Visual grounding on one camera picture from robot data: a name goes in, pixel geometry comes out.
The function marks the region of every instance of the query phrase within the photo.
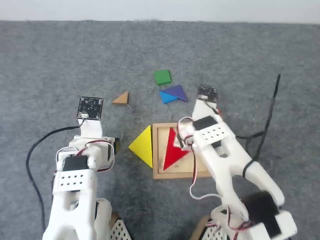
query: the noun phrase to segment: white wall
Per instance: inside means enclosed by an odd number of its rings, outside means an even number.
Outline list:
[[[320,24],[320,0],[0,0],[0,19]]]

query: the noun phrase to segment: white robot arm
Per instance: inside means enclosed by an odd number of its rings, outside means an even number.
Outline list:
[[[236,236],[243,240],[285,240],[296,234],[297,227],[291,214],[283,210],[278,211],[285,202],[282,191],[258,162],[254,161],[247,168],[245,178],[255,184],[262,194],[246,202],[241,201],[235,193],[232,177],[243,175],[244,168],[252,158],[218,114],[217,91],[214,88],[199,88],[193,114],[189,119],[187,123],[179,121],[179,134],[175,145],[183,150],[197,152],[216,182],[222,206],[212,211],[211,218],[228,233],[228,236]],[[256,209],[251,207],[252,205],[261,205],[265,211],[257,213],[260,216],[254,216],[255,213],[252,211]],[[264,216],[269,211],[268,208],[274,210],[274,215]],[[271,218],[269,220],[273,223],[263,223],[263,220],[259,222],[257,218]],[[231,227],[249,221],[254,224],[245,230]]]
[[[69,146],[56,154],[52,208],[43,240],[111,238],[112,207],[108,200],[97,199],[97,172],[112,168],[118,141],[103,136],[102,104],[102,98],[80,99],[81,135],[76,135]],[[131,239],[124,225],[121,230],[126,232],[127,239]]]

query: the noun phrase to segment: wooden tray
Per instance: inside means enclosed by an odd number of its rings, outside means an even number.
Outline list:
[[[177,123],[154,123],[152,124],[152,158],[154,179],[181,179],[192,178],[194,171],[194,157],[188,153],[166,170],[164,162],[167,152],[169,130],[177,131]],[[211,177],[200,156],[195,155],[197,161],[197,177]]]

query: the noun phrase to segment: small brown triangle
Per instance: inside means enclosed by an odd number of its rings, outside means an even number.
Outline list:
[[[115,100],[112,101],[113,104],[128,104],[128,91],[125,91],[123,94],[118,96]]]

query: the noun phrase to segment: green square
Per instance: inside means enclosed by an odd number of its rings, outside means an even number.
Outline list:
[[[169,84],[172,82],[169,70],[160,70],[154,72],[154,80],[157,85]]]

